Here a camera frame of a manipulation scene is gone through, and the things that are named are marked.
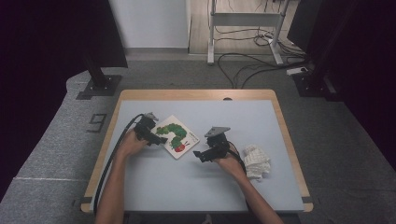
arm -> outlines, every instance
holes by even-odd
[[[139,141],[134,131],[125,134],[114,156],[107,182],[99,201],[96,224],[122,223],[124,213],[124,176],[128,156],[140,151],[148,142]]]
[[[215,162],[227,173],[229,173],[238,183],[239,188],[245,195],[247,203],[250,205],[253,213],[263,224],[283,223],[274,209],[260,195],[260,193],[250,183],[248,177],[243,171],[236,158],[228,154],[224,159],[217,159]]]

metal frame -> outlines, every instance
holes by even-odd
[[[276,64],[283,64],[278,51],[277,40],[286,17],[289,0],[285,0],[280,13],[217,13],[216,0],[212,0],[210,12],[210,34],[207,48],[207,63],[213,64],[215,59],[215,41],[213,38],[215,26],[273,26],[275,27],[274,38],[269,40],[271,51]]]

hand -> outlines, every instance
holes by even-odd
[[[233,147],[233,145],[230,145],[230,150],[238,154],[238,151]],[[223,159],[215,159],[214,162],[216,162],[225,172],[232,175],[235,179],[246,176],[241,164],[239,164],[238,160],[230,153],[227,153],[226,157]]]
[[[138,153],[149,141],[137,139],[134,130],[129,130],[123,137],[119,152],[124,156]]]

power strip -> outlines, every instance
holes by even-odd
[[[300,73],[306,73],[308,71],[308,69],[306,69],[306,67],[298,67],[298,68],[292,68],[289,70],[286,70],[286,74],[288,76],[291,75],[296,75],[296,74],[300,74]]]

person's left arm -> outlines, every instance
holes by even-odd
[[[125,165],[128,157],[139,152],[147,143],[146,140],[139,141],[134,131],[125,134],[99,201],[96,224],[123,222]]]

